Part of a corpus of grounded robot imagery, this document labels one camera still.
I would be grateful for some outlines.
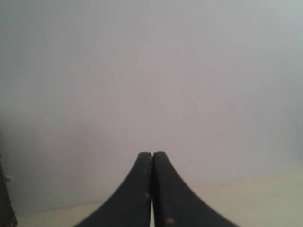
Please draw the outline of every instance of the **white wall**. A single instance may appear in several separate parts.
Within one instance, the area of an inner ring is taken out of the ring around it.
[[[103,201],[136,154],[195,184],[303,161],[302,1],[3,0],[17,212]]]

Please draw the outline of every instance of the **black curved object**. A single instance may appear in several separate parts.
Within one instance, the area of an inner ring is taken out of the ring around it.
[[[76,227],[149,227],[151,166],[152,155],[140,153],[117,191]]]
[[[236,227],[201,201],[180,178],[167,155],[153,155],[153,209],[156,227]]]

